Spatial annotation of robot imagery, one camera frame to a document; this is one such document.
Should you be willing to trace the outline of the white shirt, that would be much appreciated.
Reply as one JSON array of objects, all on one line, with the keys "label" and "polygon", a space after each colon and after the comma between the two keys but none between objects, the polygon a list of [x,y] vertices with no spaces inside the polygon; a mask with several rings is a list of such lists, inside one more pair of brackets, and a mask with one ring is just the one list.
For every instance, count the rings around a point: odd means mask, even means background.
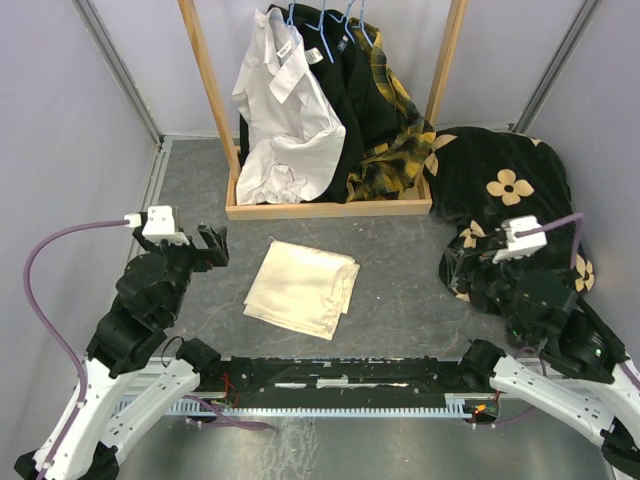
[{"label": "white shirt", "polygon": [[302,36],[277,7],[255,12],[232,101],[249,143],[239,205],[297,204],[326,192],[346,129],[310,70]]}]

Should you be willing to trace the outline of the blue wire hanger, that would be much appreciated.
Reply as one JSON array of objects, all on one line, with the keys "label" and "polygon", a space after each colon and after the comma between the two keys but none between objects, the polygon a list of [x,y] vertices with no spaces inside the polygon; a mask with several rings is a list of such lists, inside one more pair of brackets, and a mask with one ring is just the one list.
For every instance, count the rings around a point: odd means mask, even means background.
[{"label": "blue wire hanger", "polygon": [[301,45],[304,43],[303,23],[305,18],[299,12],[298,6],[298,1],[291,1],[285,8],[285,11],[283,13],[283,20],[286,28],[291,33],[295,44]]}]

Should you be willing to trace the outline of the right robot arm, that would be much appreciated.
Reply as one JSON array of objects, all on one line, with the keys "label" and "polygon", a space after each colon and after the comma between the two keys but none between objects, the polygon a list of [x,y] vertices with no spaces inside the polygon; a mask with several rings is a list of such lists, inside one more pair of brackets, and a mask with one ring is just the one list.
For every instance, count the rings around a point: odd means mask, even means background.
[{"label": "right robot arm", "polygon": [[439,275],[449,290],[506,320],[510,346],[534,354],[589,390],[579,396],[486,340],[458,364],[467,389],[511,394],[562,421],[600,448],[616,470],[639,476],[639,371],[617,335],[565,275],[528,259],[446,249]]}]

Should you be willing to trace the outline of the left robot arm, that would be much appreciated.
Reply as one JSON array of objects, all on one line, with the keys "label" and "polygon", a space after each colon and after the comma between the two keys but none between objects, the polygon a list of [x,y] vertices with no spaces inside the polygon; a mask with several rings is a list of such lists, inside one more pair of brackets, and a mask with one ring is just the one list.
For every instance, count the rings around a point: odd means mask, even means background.
[{"label": "left robot arm", "polygon": [[21,478],[114,479],[135,444],[180,397],[219,383],[220,354],[188,340],[151,386],[120,413],[114,411],[166,340],[193,274],[229,262],[226,229],[201,224],[198,232],[203,248],[181,230],[153,243],[142,227],[134,229],[145,252],[126,265],[85,358],[73,360],[79,381],[56,427],[40,448],[16,460]]}]

